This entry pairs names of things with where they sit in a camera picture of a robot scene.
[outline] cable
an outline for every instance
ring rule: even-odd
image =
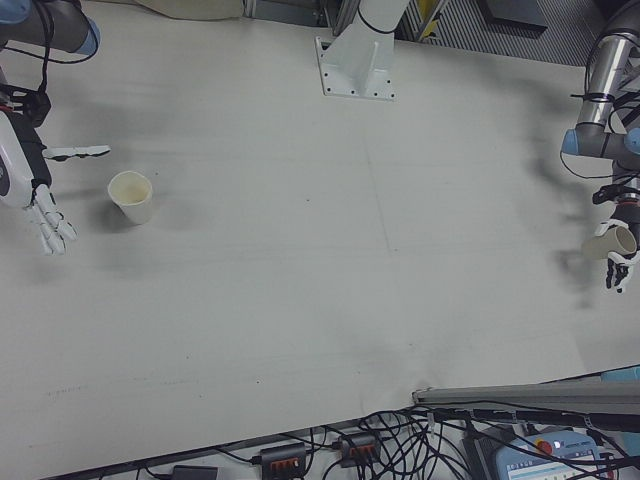
[[[578,178],[582,178],[584,180],[594,180],[594,179],[600,179],[600,178],[613,178],[613,175],[594,175],[594,176],[586,176],[586,175],[581,175],[577,172],[575,172],[574,170],[572,170],[571,168],[569,168],[569,165],[567,165],[567,162],[565,162],[564,157],[563,157],[563,151],[560,150],[560,161],[562,162],[562,166],[564,168],[567,169],[567,171],[569,173],[571,173],[572,175],[575,175]]]
[[[327,469],[324,471],[324,474],[322,475],[322,480],[327,480],[327,476],[329,475],[329,472],[333,470],[336,467],[336,465],[340,465],[340,462],[341,460],[336,460],[331,465],[329,465]]]
[[[149,467],[147,467],[146,465],[144,466],[144,470],[145,472],[147,472],[147,474],[157,480],[171,480],[171,476],[170,474],[164,474],[164,473],[153,473],[151,470],[149,470]]]
[[[242,462],[242,463],[248,463],[250,465],[254,464],[252,459],[243,458],[240,455],[236,455],[235,453],[228,452],[227,450],[224,450],[224,449],[222,449],[220,447],[211,447],[211,450],[215,450],[216,452],[220,452],[223,455],[226,455],[226,456],[228,456],[230,458],[233,458],[234,460],[237,460],[237,461]]]

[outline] black cable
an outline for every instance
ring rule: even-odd
[[[40,86],[38,87],[39,92],[46,92],[47,90],[47,68],[49,66],[49,58],[51,55],[51,41],[53,39],[53,35],[55,34],[55,27],[53,16],[51,15],[51,11],[49,7],[47,7],[44,3],[40,3],[40,1],[36,0],[33,3],[38,16],[40,17],[40,23],[42,24],[42,32],[44,38],[44,57],[42,59],[42,81],[40,82]]]
[[[242,463],[248,463],[250,465],[254,464],[254,462],[250,458],[243,458],[240,455],[236,455],[235,453],[231,453],[231,452],[229,452],[227,450],[224,450],[223,448],[220,448],[220,447],[211,447],[211,450],[215,450],[216,452],[220,452],[223,455],[226,455],[226,456],[228,456],[230,458],[233,458],[234,460],[237,460],[237,461],[242,462]]]
[[[439,452],[440,449],[442,448],[442,430],[444,428],[444,424],[440,424],[440,438],[438,439],[438,448],[437,451]],[[427,476],[427,480],[431,480],[431,477],[433,476],[433,473],[436,471],[436,466],[438,465],[438,457],[435,457],[435,460],[433,461],[433,465],[431,466],[431,471],[429,472],[429,475]]]
[[[613,129],[613,125],[611,124],[611,119],[612,119],[613,115],[614,115],[615,113],[618,113],[618,111],[620,111],[620,110],[629,110],[629,109],[630,109],[630,110],[634,110],[634,109],[636,109],[636,108],[638,108],[638,107],[637,107],[637,106],[627,106],[627,105],[621,105],[621,106],[619,106],[619,107],[614,107],[614,108],[612,108],[612,109],[611,109],[611,113],[609,113],[609,117],[607,118],[607,126],[609,127],[609,130],[610,130],[612,133],[615,133],[615,134],[617,134],[617,135],[624,135],[624,134],[622,134],[622,133],[618,133],[618,132],[616,132],[616,131]]]
[[[594,175],[594,176],[587,176],[587,175],[581,175],[575,171],[573,171],[571,168],[569,168],[569,165],[567,165],[567,162],[565,162],[563,155],[563,151],[560,150],[560,161],[562,162],[562,166],[564,168],[567,169],[567,171],[569,173],[571,173],[572,175],[575,175],[578,178],[582,178],[584,180],[594,180],[594,179],[600,179],[600,178],[613,178],[613,175]]]
[[[302,437],[296,437],[295,435],[291,435],[291,434],[289,434],[289,433],[279,433],[279,434],[278,434],[278,436],[280,436],[280,437],[290,438],[290,439],[292,439],[292,440],[297,440],[298,442],[306,443],[306,444],[308,444],[308,445],[314,445],[314,446],[316,446],[316,447],[317,447],[317,448],[316,448],[316,452],[318,452],[319,450],[321,450],[321,449],[323,449],[323,448],[326,448],[326,449],[329,449],[329,450],[333,450],[333,447],[332,447],[331,445],[326,445],[326,444],[324,443],[324,442],[327,440],[327,431],[326,431],[326,430],[325,430],[325,432],[324,432],[324,439],[322,440],[322,443],[312,442],[312,441],[309,441],[309,440],[305,440],[305,439],[304,439],[304,438],[302,438]]]
[[[170,474],[165,474],[165,473],[153,473],[151,470],[149,470],[149,467],[147,467],[146,465],[144,466],[144,470],[145,472],[147,472],[147,474],[157,480],[170,480],[171,479],[171,475]]]

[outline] robotic hand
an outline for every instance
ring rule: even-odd
[[[599,49],[597,60],[591,65]],[[628,91],[629,83],[624,72],[630,54],[640,50],[640,1],[630,0],[608,21],[596,40],[587,60],[585,92],[578,122],[565,134],[562,153],[611,160],[612,184],[605,185],[593,195],[598,205],[611,201],[616,205],[611,218],[603,222],[594,239],[601,238],[615,227],[626,229],[635,239],[633,248],[604,252],[598,258],[607,258],[606,286],[624,293],[634,266],[640,261],[640,128],[627,133],[616,133],[611,129],[610,117],[619,110],[631,109],[623,119],[627,127],[640,114],[640,107],[633,105],[637,91]]]
[[[606,222],[602,222],[594,235],[596,238],[603,237],[607,231],[615,227],[622,227],[631,232],[637,232],[640,228],[640,224],[629,224],[621,220],[610,218]],[[636,239],[636,245],[638,242],[638,236],[634,235]],[[607,277],[606,286],[607,289],[615,289],[617,293],[624,293],[627,289],[627,283],[633,275],[634,266],[640,261],[640,251],[630,254],[622,254],[615,251],[609,251],[607,253]]]
[[[29,220],[39,226],[45,254],[62,255],[65,242],[77,238],[49,190],[51,174],[45,157],[64,161],[71,156],[101,156],[108,152],[108,146],[45,149],[24,115],[0,111],[0,199],[10,207],[24,209]]]
[[[62,255],[66,242],[75,240],[77,233],[51,194],[45,158],[64,161],[74,156],[100,156],[109,152],[109,147],[47,149],[34,127],[42,124],[51,108],[46,94],[49,50],[89,58],[98,49],[99,31],[82,12],[79,0],[0,0],[0,50],[12,50],[6,47],[9,40],[44,46],[45,63],[36,91],[7,84],[0,70],[0,201],[22,208],[39,226],[46,255]]]

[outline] white paper cup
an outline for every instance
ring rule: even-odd
[[[151,220],[153,187],[144,175],[133,171],[120,172],[111,179],[107,191],[113,203],[133,223],[141,225]]]
[[[582,253],[591,260],[601,260],[607,258],[609,252],[616,252],[620,255],[635,253],[638,248],[636,239],[629,229],[624,227],[614,227],[599,237],[593,237],[582,244]]]

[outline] white table surface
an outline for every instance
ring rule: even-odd
[[[318,30],[86,9],[103,47],[51,65],[40,134],[113,152],[51,166],[65,257],[0,209],[0,478],[638,363],[640,279],[582,262],[611,207],[558,161],[580,69],[397,43],[395,103],[331,98]],[[125,169],[147,225],[108,201]]]

